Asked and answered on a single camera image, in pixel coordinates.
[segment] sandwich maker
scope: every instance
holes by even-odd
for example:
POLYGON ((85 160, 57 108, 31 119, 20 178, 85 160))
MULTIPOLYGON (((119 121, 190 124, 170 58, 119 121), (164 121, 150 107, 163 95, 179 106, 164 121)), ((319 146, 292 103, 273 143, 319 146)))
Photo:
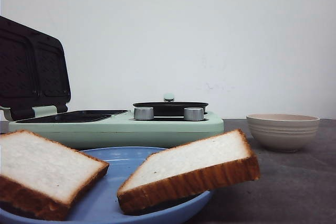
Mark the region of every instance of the sandwich maker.
POLYGON ((132 109, 68 112, 64 50, 49 35, 0 17, 0 109, 9 131, 30 130, 77 149, 172 147, 224 131, 203 102, 135 103, 132 109))

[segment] blue plate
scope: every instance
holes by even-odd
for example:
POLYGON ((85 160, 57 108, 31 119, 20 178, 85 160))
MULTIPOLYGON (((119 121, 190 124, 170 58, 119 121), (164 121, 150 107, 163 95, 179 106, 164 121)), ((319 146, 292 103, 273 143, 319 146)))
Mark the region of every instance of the blue plate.
POLYGON ((66 221, 45 221, 12 214, 0 208, 3 224, 119 224, 183 223, 199 212, 213 192, 206 191, 187 201, 162 205, 154 212, 139 216, 124 215, 119 207, 117 190, 121 183, 152 153, 154 147, 112 147, 84 151, 110 163, 107 174, 75 204, 66 221))

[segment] bowl rim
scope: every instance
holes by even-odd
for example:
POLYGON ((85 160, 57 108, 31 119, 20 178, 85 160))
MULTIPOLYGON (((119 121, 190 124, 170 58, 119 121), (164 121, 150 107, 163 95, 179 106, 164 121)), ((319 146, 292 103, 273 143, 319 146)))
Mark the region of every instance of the bowl rim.
POLYGON ((256 120, 263 120, 263 121, 273 121, 273 122, 314 122, 314 121, 319 121, 320 118, 316 116, 311 116, 311 115, 297 115, 297 114, 250 114, 247 115, 246 118, 250 119, 256 119, 256 120), (265 115, 283 115, 283 116, 301 116, 303 118, 307 118, 306 120, 280 120, 280 119, 266 119, 266 118, 260 118, 260 116, 265 116, 265 115))

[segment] white wall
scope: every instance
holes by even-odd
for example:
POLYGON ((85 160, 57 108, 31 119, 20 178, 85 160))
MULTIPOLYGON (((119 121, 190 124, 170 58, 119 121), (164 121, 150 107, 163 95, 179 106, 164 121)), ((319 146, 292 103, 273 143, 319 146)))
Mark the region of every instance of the white wall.
POLYGON ((62 42, 76 109, 208 102, 336 119, 335 0, 1 0, 62 42))

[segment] silver knob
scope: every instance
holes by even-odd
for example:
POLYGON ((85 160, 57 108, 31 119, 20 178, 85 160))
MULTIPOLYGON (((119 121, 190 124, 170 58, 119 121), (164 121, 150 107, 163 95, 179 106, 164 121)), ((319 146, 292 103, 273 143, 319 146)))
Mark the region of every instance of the silver knob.
POLYGON ((134 119, 135 120, 152 120, 154 118, 153 107, 135 107, 134 108, 134 119))
POLYGON ((184 108, 184 120, 202 121, 204 119, 203 108, 184 108))

